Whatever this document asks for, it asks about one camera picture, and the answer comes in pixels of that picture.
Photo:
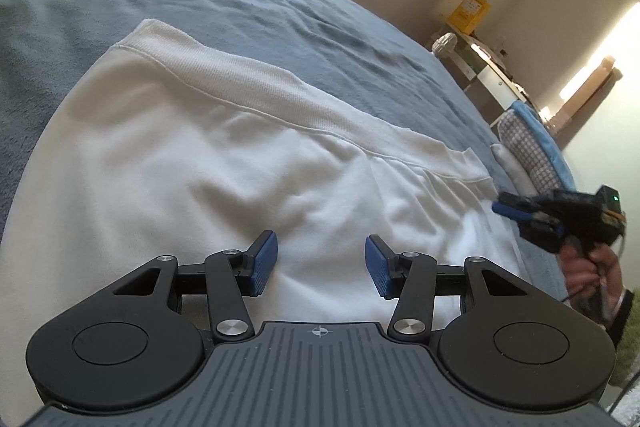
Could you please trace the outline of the person right hand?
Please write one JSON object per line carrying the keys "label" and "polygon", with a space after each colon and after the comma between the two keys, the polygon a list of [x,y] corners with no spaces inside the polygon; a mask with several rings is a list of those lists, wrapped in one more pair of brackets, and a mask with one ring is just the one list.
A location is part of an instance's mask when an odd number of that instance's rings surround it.
{"label": "person right hand", "polygon": [[606,297],[608,313],[614,317],[626,289],[612,248],[597,244],[589,254],[581,254],[576,246],[566,243],[560,251],[560,263],[570,305],[576,310],[582,308],[600,289]]}

